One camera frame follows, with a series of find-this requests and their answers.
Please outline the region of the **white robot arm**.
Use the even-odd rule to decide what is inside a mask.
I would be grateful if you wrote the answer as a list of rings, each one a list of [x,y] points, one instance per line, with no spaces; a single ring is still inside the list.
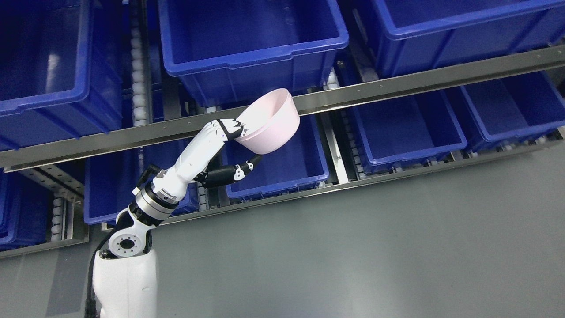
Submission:
[[[133,189],[133,201],[91,256],[86,318],[155,318],[158,262],[151,232],[166,220],[206,164],[151,165]]]

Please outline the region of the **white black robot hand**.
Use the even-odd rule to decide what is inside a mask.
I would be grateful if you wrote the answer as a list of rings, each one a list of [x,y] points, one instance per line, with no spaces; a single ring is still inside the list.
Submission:
[[[214,170],[207,168],[226,142],[243,133],[246,133],[246,129],[236,119],[210,121],[182,151],[175,165],[153,179],[151,190],[164,201],[181,201],[190,183],[200,183],[202,187],[209,189],[244,179],[260,163],[261,155],[254,155],[236,165],[226,165]]]

